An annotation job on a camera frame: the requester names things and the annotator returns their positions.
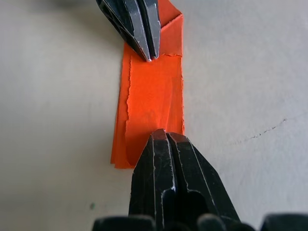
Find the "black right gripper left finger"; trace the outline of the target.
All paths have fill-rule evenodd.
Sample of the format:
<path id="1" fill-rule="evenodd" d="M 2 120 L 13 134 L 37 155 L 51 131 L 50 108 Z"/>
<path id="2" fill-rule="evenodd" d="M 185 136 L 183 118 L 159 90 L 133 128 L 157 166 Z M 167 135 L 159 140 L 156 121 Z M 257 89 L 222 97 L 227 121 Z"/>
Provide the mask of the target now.
<path id="1" fill-rule="evenodd" d="M 176 176 L 164 129 L 152 132 L 134 168 L 129 214 L 174 218 Z"/>

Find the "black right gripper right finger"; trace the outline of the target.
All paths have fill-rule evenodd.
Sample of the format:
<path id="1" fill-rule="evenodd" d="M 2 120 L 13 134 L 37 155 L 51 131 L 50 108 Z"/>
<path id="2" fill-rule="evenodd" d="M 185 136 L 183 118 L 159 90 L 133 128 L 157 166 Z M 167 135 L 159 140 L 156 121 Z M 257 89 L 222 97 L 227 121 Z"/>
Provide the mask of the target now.
<path id="1" fill-rule="evenodd" d="M 211 164 L 183 135 L 169 133 L 182 212 L 188 223 L 213 214 L 225 223 L 240 222 L 228 193 Z"/>

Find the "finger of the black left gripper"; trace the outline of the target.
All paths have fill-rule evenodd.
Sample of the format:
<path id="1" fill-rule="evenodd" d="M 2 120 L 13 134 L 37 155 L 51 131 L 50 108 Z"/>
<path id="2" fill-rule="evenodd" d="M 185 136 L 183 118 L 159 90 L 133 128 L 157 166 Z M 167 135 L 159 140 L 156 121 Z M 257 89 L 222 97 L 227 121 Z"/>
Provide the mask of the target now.
<path id="1" fill-rule="evenodd" d="M 122 39 L 145 61 L 151 56 L 136 0 L 97 0 L 102 13 L 120 34 Z"/>
<path id="2" fill-rule="evenodd" d="M 143 0 L 145 14 L 145 32 L 150 53 L 150 58 L 157 59 L 159 57 L 160 48 L 160 30 L 161 24 L 158 12 L 157 0 Z"/>

